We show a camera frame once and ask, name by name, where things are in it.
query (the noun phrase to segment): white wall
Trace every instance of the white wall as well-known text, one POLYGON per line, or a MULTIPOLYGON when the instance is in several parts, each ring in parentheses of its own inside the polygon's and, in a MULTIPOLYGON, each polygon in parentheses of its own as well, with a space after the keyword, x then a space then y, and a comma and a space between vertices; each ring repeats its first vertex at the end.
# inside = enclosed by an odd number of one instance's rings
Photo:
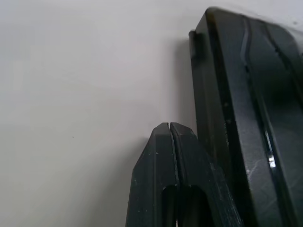
POLYGON ((187 35, 213 5, 303 30, 302 0, 0 2, 1 227, 125 225, 152 129, 196 131, 187 35))

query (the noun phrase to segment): black plastic object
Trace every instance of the black plastic object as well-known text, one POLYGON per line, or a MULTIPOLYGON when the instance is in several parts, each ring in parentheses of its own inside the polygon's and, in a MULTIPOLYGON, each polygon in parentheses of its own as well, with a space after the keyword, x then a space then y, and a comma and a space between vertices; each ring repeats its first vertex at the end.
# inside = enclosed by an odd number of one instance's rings
POLYGON ((292 36, 208 9, 190 51, 199 141, 246 226, 303 226, 303 64, 292 36))
POLYGON ((241 227, 222 170, 178 123, 156 127, 134 167, 126 227, 241 227))

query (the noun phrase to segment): white background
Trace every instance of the white background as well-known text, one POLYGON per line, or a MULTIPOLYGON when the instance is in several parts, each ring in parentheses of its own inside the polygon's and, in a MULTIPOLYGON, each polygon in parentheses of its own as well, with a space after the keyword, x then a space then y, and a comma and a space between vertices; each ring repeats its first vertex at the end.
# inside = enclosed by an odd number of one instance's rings
POLYGON ((0 226, 123 227, 154 127, 196 131, 187 35, 209 6, 303 30, 302 0, 2 0, 0 226))

